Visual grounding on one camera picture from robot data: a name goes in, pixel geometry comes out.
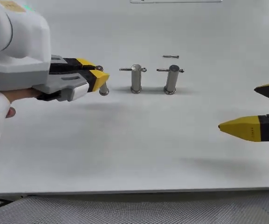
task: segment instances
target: white surface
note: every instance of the white surface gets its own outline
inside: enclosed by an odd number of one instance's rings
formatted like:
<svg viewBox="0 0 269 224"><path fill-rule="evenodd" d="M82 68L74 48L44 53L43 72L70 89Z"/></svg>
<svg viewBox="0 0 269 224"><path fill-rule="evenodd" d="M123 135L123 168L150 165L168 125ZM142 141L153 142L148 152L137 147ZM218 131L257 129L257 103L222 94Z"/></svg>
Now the white surface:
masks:
<svg viewBox="0 0 269 224"><path fill-rule="evenodd" d="M192 2L222 2L222 0L130 0L131 3L192 3Z"/></svg>
<svg viewBox="0 0 269 224"><path fill-rule="evenodd" d="M0 193L269 187L269 143L217 127L269 113L253 91L269 83L269 1L44 2L31 6L50 23L53 54L102 65L110 94L15 103L0 141ZM148 69L138 95L119 71L134 63ZM186 71L168 96L156 69L173 63Z"/></svg>

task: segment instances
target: label sticker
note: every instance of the label sticker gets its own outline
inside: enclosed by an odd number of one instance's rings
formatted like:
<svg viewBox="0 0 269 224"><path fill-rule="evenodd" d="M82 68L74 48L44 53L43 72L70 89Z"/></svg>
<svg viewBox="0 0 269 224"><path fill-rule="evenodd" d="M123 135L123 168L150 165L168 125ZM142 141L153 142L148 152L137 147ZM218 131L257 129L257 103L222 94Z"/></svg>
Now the label sticker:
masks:
<svg viewBox="0 0 269 224"><path fill-rule="evenodd" d="M0 4L12 12L24 13L26 11L23 7L21 7L14 1L1 1L0 0Z"/></svg>

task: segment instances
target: cylindrical metal peg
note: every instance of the cylindrical metal peg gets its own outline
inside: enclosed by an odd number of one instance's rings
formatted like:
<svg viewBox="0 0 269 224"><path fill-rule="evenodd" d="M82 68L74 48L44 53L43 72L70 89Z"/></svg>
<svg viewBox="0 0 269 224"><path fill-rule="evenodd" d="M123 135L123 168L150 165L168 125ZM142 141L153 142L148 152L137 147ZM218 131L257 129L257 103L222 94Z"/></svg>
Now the cylindrical metal peg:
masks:
<svg viewBox="0 0 269 224"><path fill-rule="evenodd" d="M103 67L101 65L97 65L95 67L96 70L103 71ZM110 90L107 88L106 82L100 87L99 94L101 96L107 96L109 94Z"/></svg>
<svg viewBox="0 0 269 224"><path fill-rule="evenodd" d="M184 69L180 69L179 66L177 65L171 65L169 69L157 69L157 71L167 71L167 81L166 85L164 87L164 92L167 95L173 95L177 89L176 89L176 84L178 80L178 74L179 72L184 72Z"/></svg>
<svg viewBox="0 0 269 224"><path fill-rule="evenodd" d="M134 64L131 68L121 68L120 71L131 71L131 92L138 94L142 91L141 79L142 72L146 72L146 68L142 68L139 64Z"/></svg>

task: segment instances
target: white robot arm casing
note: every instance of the white robot arm casing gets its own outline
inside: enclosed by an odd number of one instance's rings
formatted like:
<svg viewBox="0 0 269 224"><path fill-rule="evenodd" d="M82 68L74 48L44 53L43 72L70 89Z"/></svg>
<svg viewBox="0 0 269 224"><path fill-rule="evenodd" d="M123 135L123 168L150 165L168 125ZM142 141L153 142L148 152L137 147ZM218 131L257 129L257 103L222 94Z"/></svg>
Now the white robot arm casing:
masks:
<svg viewBox="0 0 269 224"><path fill-rule="evenodd" d="M46 83L50 60L46 20L14 1L0 0L0 91Z"/></svg>
<svg viewBox="0 0 269 224"><path fill-rule="evenodd" d="M108 74L84 59L51 54L47 21L15 1L0 0L0 91L35 88L39 100L72 101L96 91Z"/></svg>

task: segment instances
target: small metal rod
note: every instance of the small metal rod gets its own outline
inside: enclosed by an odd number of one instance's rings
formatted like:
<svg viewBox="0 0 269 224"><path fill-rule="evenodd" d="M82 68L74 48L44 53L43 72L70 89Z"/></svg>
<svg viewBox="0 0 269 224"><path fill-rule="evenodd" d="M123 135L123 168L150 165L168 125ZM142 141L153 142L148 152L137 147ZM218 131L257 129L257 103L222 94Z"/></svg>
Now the small metal rod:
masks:
<svg viewBox="0 0 269 224"><path fill-rule="evenodd" d="M179 55L177 55L177 56L173 56L173 55L163 55L163 57L180 58Z"/></svg>
<svg viewBox="0 0 269 224"><path fill-rule="evenodd" d="M103 71L103 67L101 65L97 65L95 67L98 71ZM99 94L101 96L107 96L110 93L110 90L107 88L106 82L100 87Z"/></svg>
<svg viewBox="0 0 269 224"><path fill-rule="evenodd" d="M120 71L132 71L132 68L121 68Z"/></svg>
<svg viewBox="0 0 269 224"><path fill-rule="evenodd" d="M169 71L168 69L157 69L157 71Z"/></svg>

